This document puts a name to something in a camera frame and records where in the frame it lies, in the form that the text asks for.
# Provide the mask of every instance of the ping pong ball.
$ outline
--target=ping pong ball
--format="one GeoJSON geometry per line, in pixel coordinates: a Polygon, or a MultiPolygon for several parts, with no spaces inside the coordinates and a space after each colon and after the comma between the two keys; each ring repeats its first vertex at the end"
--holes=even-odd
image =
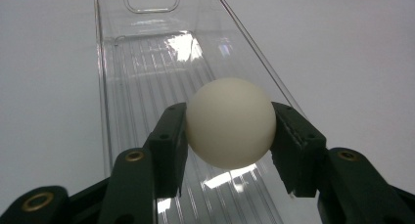
{"type": "Polygon", "coordinates": [[[238,78],[214,80],[190,100],[186,136],[205,162],[225,169],[259,160],[272,145],[277,127],[269,97],[238,78]]]}

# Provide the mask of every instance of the transparent plastic container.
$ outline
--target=transparent plastic container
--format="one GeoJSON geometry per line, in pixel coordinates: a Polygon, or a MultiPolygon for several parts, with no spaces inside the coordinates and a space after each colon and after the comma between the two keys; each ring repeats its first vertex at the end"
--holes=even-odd
{"type": "MultiPolygon", "coordinates": [[[[96,0],[96,12],[108,174],[166,107],[217,78],[246,79],[300,111],[224,0],[96,0]]],[[[285,188],[269,153],[227,171],[189,148],[182,196],[159,201],[159,222],[283,223],[276,193],[285,188]]]]}

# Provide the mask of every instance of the metal screw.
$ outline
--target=metal screw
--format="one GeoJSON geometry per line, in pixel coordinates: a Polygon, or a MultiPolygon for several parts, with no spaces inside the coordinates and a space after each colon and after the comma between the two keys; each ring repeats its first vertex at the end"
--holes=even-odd
{"type": "Polygon", "coordinates": [[[144,154],[142,152],[131,152],[127,154],[127,156],[125,156],[125,160],[127,160],[128,162],[133,162],[133,161],[140,160],[143,157],[144,157],[144,154]]]}
{"type": "Polygon", "coordinates": [[[359,156],[351,151],[340,151],[338,152],[338,156],[342,159],[348,160],[348,161],[358,161],[359,156]]]}
{"type": "Polygon", "coordinates": [[[53,193],[50,192],[36,194],[23,203],[22,210],[26,212],[36,211],[49,204],[53,197],[53,193]]]}

